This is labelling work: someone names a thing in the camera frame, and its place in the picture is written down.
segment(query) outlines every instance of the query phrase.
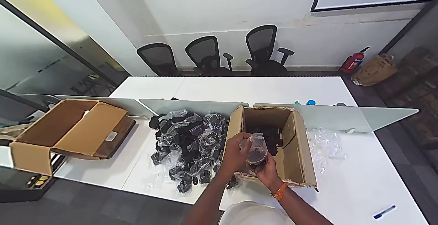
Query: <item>white wall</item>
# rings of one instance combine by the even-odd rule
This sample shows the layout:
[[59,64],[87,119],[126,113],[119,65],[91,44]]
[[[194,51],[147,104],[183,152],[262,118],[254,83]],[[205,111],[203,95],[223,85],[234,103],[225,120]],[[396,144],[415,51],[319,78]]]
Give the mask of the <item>white wall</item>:
[[96,0],[52,0],[133,76],[156,76]]
[[[177,65],[189,67],[194,64],[184,52],[186,45],[198,37],[215,35],[221,54],[232,54],[233,66],[240,70],[249,69],[245,35],[260,25],[277,25],[276,48],[296,52],[286,66],[336,67],[366,46],[371,46],[368,58],[377,54],[418,13],[314,17],[309,13],[313,0],[97,1],[136,48],[168,43]],[[275,51],[272,59],[280,60],[281,55]],[[224,58],[222,65],[227,65]]]

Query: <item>person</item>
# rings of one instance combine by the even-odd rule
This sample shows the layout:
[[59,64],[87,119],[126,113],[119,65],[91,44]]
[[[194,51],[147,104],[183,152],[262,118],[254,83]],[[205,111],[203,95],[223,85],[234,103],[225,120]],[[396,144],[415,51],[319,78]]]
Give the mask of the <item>person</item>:
[[[252,144],[249,140],[250,136],[250,133],[239,133],[228,139],[219,171],[196,201],[188,216],[185,217],[184,225],[217,224],[220,216],[219,204],[225,185],[234,172],[245,165]],[[275,160],[270,153],[267,153],[266,164],[257,166],[253,172],[272,194],[276,194],[282,188],[284,182],[278,176]],[[230,206],[220,218],[219,225],[332,224],[290,188],[285,188],[282,193],[282,198],[277,198],[277,200],[286,212],[252,201],[245,201]]]

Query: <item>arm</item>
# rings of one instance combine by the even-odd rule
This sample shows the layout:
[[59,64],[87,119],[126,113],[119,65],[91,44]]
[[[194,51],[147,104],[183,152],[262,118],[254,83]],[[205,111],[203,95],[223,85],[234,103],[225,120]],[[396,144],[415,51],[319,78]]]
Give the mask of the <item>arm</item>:
[[[239,133],[228,139],[227,149],[223,155],[218,173],[196,201],[189,215],[184,219],[184,225],[216,224],[218,218],[216,214],[225,185],[234,172],[243,166],[246,159],[248,159],[248,152],[252,145],[248,140],[250,136],[250,133]],[[239,146],[241,141],[244,141],[242,149]]]
[[[266,165],[257,166],[254,172],[274,194],[283,185],[283,181],[278,176],[275,160],[269,152],[266,155],[266,160]],[[296,225],[332,225],[290,188],[284,189],[283,198],[279,202]]]

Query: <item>orange thread bracelet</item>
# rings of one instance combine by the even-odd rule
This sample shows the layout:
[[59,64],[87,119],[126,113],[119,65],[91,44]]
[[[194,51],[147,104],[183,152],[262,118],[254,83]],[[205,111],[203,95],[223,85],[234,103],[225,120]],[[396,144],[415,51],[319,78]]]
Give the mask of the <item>orange thread bracelet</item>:
[[283,191],[286,189],[287,183],[283,183],[280,189],[278,189],[276,194],[271,194],[277,201],[280,201],[283,198]]

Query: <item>white shirt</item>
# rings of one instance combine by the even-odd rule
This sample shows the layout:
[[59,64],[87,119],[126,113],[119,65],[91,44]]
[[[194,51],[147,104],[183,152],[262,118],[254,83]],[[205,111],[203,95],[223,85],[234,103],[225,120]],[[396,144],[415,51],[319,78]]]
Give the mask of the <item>white shirt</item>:
[[233,204],[223,213],[219,225],[295,225],[284,210],[244,201]]

